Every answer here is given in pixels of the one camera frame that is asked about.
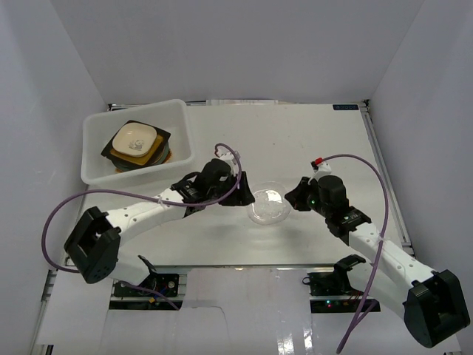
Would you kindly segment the beige square bowl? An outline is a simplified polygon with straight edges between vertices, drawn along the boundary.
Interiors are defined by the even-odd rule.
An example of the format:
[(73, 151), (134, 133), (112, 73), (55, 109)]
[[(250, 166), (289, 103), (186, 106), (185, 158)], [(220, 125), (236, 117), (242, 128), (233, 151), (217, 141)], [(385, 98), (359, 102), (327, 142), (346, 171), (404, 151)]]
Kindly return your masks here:
[(144, 156), (156, 140), (154, 128), (141, 123), (128, 123), (120, 128), (112, 139), (112, 148), (123, 155)]

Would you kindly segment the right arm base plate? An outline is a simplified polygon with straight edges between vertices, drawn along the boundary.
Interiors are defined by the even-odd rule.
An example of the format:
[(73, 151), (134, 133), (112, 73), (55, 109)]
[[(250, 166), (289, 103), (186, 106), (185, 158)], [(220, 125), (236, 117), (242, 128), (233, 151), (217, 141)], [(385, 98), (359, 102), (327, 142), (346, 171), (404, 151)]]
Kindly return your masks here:
[(312, 272), (302, 279), (309, 287), (311, 314), (354, 314), (363, 293), (340, 286), (333, 272)]

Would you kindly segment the teal round plate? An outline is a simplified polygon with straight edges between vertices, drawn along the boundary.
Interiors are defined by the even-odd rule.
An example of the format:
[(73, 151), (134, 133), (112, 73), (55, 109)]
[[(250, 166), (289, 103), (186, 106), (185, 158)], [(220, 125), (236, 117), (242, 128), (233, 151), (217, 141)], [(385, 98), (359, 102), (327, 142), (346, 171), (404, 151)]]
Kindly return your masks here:
[(114, 149), (112, 149), (109, 157), (114, 166), (122, 172), (157, 166), (167, 162), (170, 158), (171, 150), (168, 143), (153, 146), (145, 155), (140, 157), (123, 155)]

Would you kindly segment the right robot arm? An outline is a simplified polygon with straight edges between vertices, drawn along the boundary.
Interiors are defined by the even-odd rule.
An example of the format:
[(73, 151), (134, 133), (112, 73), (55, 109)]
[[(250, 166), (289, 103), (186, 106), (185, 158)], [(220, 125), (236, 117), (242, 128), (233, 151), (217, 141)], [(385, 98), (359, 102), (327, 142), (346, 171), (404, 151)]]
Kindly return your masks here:
[(355, 250), (314, 283), (349, 295), (367, 293), (403, 321), (413, 338), (433, 348), (470, 324), (459, 279), (449, 270), (436, 271), (381, 237), (375, 224), (351, 206), (341, 178), (303, 177), (285, 199), (300, 212), (324, 218), (332, 235)]

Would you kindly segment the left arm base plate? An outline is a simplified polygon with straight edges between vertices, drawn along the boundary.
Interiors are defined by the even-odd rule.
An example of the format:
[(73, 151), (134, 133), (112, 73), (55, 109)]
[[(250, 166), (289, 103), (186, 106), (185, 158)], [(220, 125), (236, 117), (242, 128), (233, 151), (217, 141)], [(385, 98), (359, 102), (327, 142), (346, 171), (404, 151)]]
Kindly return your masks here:
[(122, 311), (178, 311), (183, 301), (179, 274), (153, 274), (139, 286), (113, 285), (109, 309)]

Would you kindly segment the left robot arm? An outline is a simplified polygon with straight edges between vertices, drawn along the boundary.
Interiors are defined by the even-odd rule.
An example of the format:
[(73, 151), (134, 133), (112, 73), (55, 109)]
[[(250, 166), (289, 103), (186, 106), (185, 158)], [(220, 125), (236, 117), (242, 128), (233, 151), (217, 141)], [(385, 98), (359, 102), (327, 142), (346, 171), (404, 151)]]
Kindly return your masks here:
[(123, 246), (164, 223), (182, 220), (211, 204), (240, 207), (254, 203), (247, 175), (230, 158), (214, 158), (154, 197), (120, 209), (87, 209), (68, 236), (64, 250), (88, 284), (106, 278), (131, 284), (147, 295), (156, 286), (155, 267), (143, 255)]

